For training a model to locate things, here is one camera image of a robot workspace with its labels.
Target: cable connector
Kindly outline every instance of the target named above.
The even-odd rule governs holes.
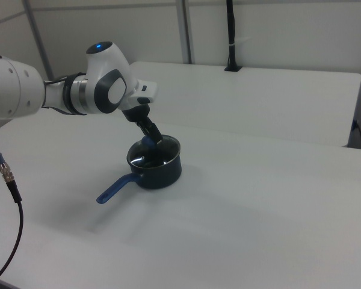
[[[14,180],[14,176],[11,172],[10,166],[5,162],[4,157],[0,153],[0,172],[2,177],[4,178],[5,183],[9,191],[12,194],[13,200],[15,203],[19,203],[22,201],[22,197],[17,189],[16,181]]]
[[[5,182],[8,183],[8,182],[14,181],[14,177],[11,172],[11,168],[6,162],[0,164],[0,172],[2,173],[2,177],[4,178]]]

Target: black cable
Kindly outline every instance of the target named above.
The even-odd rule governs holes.
[[[63,77],[63,78],[60,78],[60,79],[58,79],[58,80],[48,81],[48,82],[46,82],[45,84],[46,84],[46,85],[54,84],[54,83],[58,83],[58,82],[65,81],[66,79],[67,79],[67,77]]]
[[[356,123],[356,128],[359,130],[359,132],[360,132],[360,138],[361,138],[361,128],[360,128],[360,126],[359,126],[358,123]]]
[[[10,257],[8,258],[7,262],[4,264],[4,266],[0,270],[0,276],[4,273],[5,269],[7,269],[8,265],[11,263],[11,261],[14,257],[14,254],[16,253],[17,247],[19,247],[20,239],[21,239],[22,233],[23,233],[23,223],[24,223],[23,206],[22,206],[21,202],[18,202],[17,205],[19,206],[19,214],[20,214],[19,232],[17,233],[17,239],[14,244],[12,253],[11,253]]]
[[[20,215],[19,232],[17,233],[16,242],[12,249],[11,255],[9,256],[7,262],[0,270],[0,276],[1,276],[4,273],[4,271],[7,269],[9,264],[11,263],[14,254],[17,251],[17,247],[19,247],[20,239],[23,233],[24,216],[23,216],[23,206],[21,203],[22,198],[20,196],[19,190],[17,189],[16,181],[14,180],[11,170],[8,164],[5,162],[1,153],[0,153],[0,172],[3,174],[5,183],[7,184],[7,187],[12,194],[13,200],[15,201],[15,203],[17,203],[17,206],[19,207],[19,215]]]

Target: white wall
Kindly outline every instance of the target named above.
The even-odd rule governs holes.
[[[175,0],[31,1],[55,76],[85,72],[85,50],[114,42],[132,63],[183,63]]]
[[[0,0],[0,55],[32,65],[46,78],[21,1]]]
[[[224,3],[190,0],[196,64],[227,63]],[[361,74],[361,2],[242,4],[234,6],[234,14],[236,38],[250,37],[236,46],[240,65]],[[361,126],[361,90],[356,118]],[[352,145],[360,146],[357,133],[353,133]]]
[[[182,0],[29,0],[55,77],[85,71],[85,50],[110,40],[130,63],[187,63]],[[225,0],[186,0],[196,64],[226,65]],[[361,73],[361,1],[234,1],[239,64]],[[0,54],[46,78],[21,1],[0,0]],[[356,110],[361,126],[361,91]],[[351,144],[359,147],[358,134]]]

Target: wall seam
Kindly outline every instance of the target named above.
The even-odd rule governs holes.
[[[7,17],[5,17],[5,18],[2,18],[2,19],[0,19],[0,24],[1,24],[1,23],[4,23],[4,22],[6,22],[6,21],[12,20],[12,19],[14,19],[14,18],[16,18],[16,17],[19,17],[19,16],[21,16],[21,15],[23,15],[23,14],[25,14],[25,11],[21,11],[21,12],[12,14],[12,15],[10,15],[10,16],[7,16]]]
[[[101,10],[101,9],[123,9],[123,8],[150,8],[171,7],[176,3],[153,3],[153,4],[114,4],[114,5],[91,5],[91,6],[68,6],[68,7],[42,7],[33,8],[33,11],[64,11],[64,10]]]
[[[48,77],[49,80],[53,80],[54,79],[54,73],[52,71],[51,64],[49,63],[48,56],[47,56],[47,53],[45,51],[45,48],[44,48],[44,45],[43,45],[43,42],[42,42],[42,38],[40,36],[39,29],[37,28],[36,20],[35,20],[35,17],[33,15],[33,13],[32,13],[31,6],[30,6],[28,0],[22,0],[22,1],[23,1],[25,14],[26,14],[26,16],[28,18],[28,22],[29,22],[29,25],[31,27],[32,34],[34,36],[34,40],[36,42],[37,49],[39,50],[40,58],[42,59],[42,62],[43,62],[44,69],[46,71],[47,77]]]

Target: dark blue saucepan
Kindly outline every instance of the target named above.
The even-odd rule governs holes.
[[[182,173],[180,152],[181,144],[169,135],[163,135],[158,144],[147,137],[136,142],[127,153],[132,173],[118,179],[96,202],[104,204],[129,182],[136,182],[143,188],[164,188],[173,184]]]

